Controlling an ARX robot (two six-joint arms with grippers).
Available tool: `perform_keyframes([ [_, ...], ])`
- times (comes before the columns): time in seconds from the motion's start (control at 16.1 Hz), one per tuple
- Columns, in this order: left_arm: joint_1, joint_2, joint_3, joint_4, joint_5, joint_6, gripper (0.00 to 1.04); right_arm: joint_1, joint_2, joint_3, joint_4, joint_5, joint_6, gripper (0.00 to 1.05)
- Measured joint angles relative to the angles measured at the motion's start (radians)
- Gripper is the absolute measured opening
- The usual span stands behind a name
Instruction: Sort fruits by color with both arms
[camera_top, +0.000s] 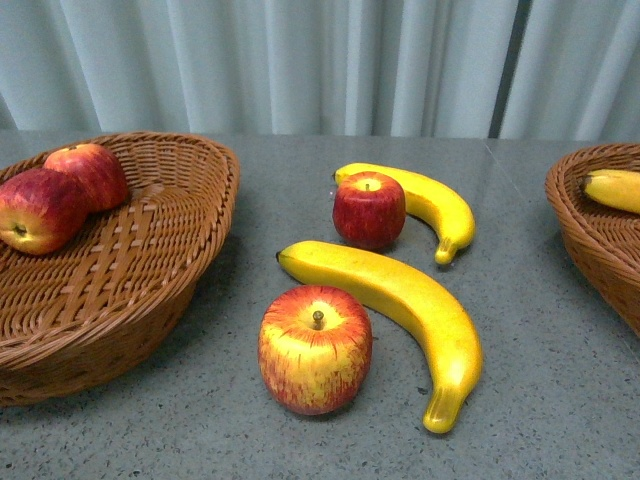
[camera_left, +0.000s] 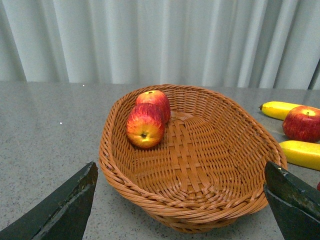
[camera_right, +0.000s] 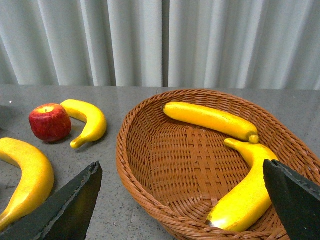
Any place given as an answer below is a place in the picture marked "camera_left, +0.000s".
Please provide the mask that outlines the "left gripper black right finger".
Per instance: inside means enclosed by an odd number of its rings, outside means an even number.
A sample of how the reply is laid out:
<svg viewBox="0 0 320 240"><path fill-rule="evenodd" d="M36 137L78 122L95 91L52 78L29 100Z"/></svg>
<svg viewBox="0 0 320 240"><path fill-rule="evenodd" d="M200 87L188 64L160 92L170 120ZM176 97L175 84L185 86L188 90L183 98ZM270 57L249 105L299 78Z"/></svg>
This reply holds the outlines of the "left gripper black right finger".
<svg viewBox="0 0 320 240"><path fill-rule="evenodd" d="M285 240L320 238L320 191L274 162L264 168L263 190Z"/></svg>

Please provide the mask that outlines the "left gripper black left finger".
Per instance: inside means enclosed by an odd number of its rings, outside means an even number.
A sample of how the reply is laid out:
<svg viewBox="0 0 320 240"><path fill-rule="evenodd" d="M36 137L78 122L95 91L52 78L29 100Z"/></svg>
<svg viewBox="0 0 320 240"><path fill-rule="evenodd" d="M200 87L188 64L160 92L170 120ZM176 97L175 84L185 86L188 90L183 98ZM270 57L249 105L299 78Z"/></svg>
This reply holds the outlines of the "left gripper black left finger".
<svg viewBox="0 0 320 240"><path fill-rule="evenodd" d="M91 214L98 168L91 161L38 205L0 231L2 240L81 240Z"/></svg>

